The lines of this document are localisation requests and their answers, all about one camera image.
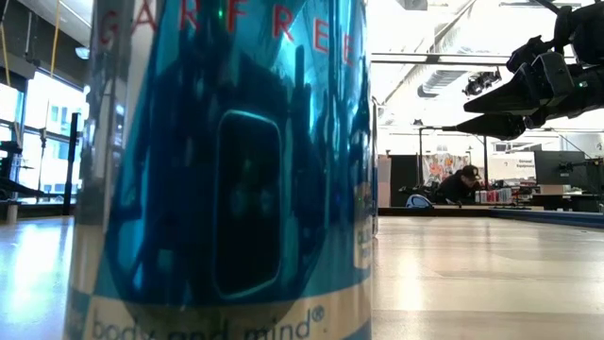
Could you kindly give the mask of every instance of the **light fixture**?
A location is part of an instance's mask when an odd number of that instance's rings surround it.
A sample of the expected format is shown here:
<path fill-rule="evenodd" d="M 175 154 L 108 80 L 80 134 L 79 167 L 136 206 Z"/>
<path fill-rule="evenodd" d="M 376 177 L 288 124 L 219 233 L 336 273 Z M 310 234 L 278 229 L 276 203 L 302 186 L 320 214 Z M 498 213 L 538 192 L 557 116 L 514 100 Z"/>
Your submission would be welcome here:
<path fill-rule="evenodd" d="M 88 60 L 91 57 L 91 49 L 88 47 L 76 47 L 75 53 L 82 60 Z"/>

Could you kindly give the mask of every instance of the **cable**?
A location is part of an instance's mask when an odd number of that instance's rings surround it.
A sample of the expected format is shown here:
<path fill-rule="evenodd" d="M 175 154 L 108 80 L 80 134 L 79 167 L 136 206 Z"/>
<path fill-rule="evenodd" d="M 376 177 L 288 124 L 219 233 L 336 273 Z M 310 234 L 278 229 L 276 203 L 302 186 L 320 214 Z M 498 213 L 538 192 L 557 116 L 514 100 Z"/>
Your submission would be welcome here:
<path fill-rule="evenodd" d="M 50 77 L 55 74 L 55 57 L 57 56 L 57 41 L 59 40 L 60 25 L 60 0 L 57 0 L 57 12 L 55 13 L 55 40 L 53 41 L 53 55 L 50 60 Z"/>
<path fill-rule="evenodd" d="M 2 54 L 4 55 L 4 71 L 7 74 L 7 85 L 10 87 L 10 70 L 8 68 L 7 37 L 4 34 L 4 24 L 0 24 L 0 35 L 2 35 Z"/>
<path fill-rule="evenodd" d="M 558 14 L 558 12 L 560 11 L 560 9 L 556 7 L 556 5 L 548 2 L 547 0 L 535 0 L 535 2 L 538 3 L 539 5 L 545 7 L 546 9 L 553 11 L 556 14 Z"/>

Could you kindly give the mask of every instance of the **ceiling duct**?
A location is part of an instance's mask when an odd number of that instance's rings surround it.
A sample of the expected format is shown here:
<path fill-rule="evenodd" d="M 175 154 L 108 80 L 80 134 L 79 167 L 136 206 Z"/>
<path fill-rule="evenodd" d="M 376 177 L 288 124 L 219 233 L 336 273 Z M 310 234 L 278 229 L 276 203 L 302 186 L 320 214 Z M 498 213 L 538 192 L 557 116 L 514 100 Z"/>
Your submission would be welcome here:
<path fill-rule="evenodd" d="M 488 53 L 488 51 L 473 51 L 468 47 L 462 47 L 457 51 L 456 54 L 468 55 L 468 54 L 480 54 Z M 434 71 L 423 84 L 417 88 L 417 95 L 420 98 L 434 98 L 437 97 L 447 86 L 457 80 L 459 77 L 467 74 L 467 71 L 459 70 L 437 70 Z"/>
<path fill-rule="evenodd" d="M 405 10 L 428 10 L 428 0 L 396 0 Z"/>
<path fill-rule="evenodd" d="M 436 35 L 434 39 L 435 43 L 430 48 L 429 52 L 446 53 L 447 51 L 450 52 L 452 49 L 455 49 L 457 46 L 459 46 L 460 36 L 464 30 L 464 26 L 467 25 L 467 23 L 472 17 L 472 8 L 476 4 L 476 2 L 477 0 L 468 1 L 466 5 L 456 15 L 455 19 L 440 30 L 440 32 Z M 411 70 L 407 73 L 403 80 L 400 81 L 398 85 L 394 88 L 394 90 L 386 97 L 385 104 L 388 104 L 389 101 L 395 99 L 400 100 L 401 98 L 408 97 L 417 98 L 419 87 L 422 87 L 421 91 L 426 92 L 426 96 L 430 97 L 430 94 L 433 94 L 432 91 L 433 89 L 435 89 L 435 87 L 423 88 L 422 85 L 424 80 L 427 78 L 427 74 L 431 71 L 431 65 L 413 65 Z M 443 84 L 445 84 L 445 81 L 448 81 L 446 79 L 452 78 L 453 80 L 455 80 L 462 74 L 462 71 L 444 71 L 440 75 L 433 75 L 434 77 L 429 76 L 428 82 L 432 81 L 434 86 L 442 86 Z M 384 119 L 386 119 L 386 121 L 383 122 L 384 125 L 390 125 L 394 121 L 393 119 L 389 118 Z"/>

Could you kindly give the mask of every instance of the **black equipment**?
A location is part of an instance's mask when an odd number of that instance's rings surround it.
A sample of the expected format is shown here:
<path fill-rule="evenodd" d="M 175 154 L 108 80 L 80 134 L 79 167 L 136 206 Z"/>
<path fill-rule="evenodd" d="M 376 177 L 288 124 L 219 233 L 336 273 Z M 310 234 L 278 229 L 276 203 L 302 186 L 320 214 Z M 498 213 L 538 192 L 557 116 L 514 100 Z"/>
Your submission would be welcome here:
<path fill-rule="evenodd" d="M 560 164 L 560 171 L 570 173 L 570 184 L 595 195 L 602 195 L 604 188 L 604 159 L 568 161 Z"/>
<path fill-rule="evenodd" d="M 407 195 L 405 200 L 411 195 L 420 195 L 427 198 L 430 202 L 436 202 L 436 190 L 441 183 L 439 181 L 432 181 L 430 185 L 416 185 L 414 187 L 401 187 L 398 189 L 399 194 Z"/>
<path fill-rule="evenodd" d="M 585 163 L 581 151 L 534 151 L 537 183 L 566 185 L 584 188 L 587 186 L 585 167 L 574 168 L 573 164 Z"/>
<path fill-rule="evenodd" d="M 17 193 L 19 196 L 47 196 L 42 191 L 27 188 L 14 180 L 10 179 L 12 164 L 16 155 L 21 155 L 23 149 L 17 142 L 3 141 L 0 142 L 0 150 L 5 151 L 7 156 L 0 159 L 0 200 L 12 198 L 12 193 Z"/>
<path fill-rule="evenodd" d="M 495 72 L 478 72 L 468 78 L 468 84 L 461 90 L 467 96 L 482 94 L 482 91 L 492 87 L 501 80 L 499 70 Z"/>
<path fill-rule="evenodd" d="M 534 37 L 516 49 L 506 65 L 512 80 L 467 102 L 466 111 L 484 114 L 456 126 L 457 131 L 512 140 L 547 120 L 604 108 L 604 2 L 572 10 L 535 1 L 557 14 L 554 39 Z M 568 44 L 575 64 L 564 61 Z"/>

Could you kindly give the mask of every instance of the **blue can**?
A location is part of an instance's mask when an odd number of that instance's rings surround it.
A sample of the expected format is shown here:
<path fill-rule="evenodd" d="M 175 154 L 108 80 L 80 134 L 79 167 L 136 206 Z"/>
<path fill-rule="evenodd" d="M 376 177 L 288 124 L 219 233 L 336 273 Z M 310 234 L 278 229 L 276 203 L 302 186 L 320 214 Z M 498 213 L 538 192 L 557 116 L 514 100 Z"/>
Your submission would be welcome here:
<path fill-rule="evenodd" d="M 371 338 L 365 5 L 95 2 L 65 338 Z"/>

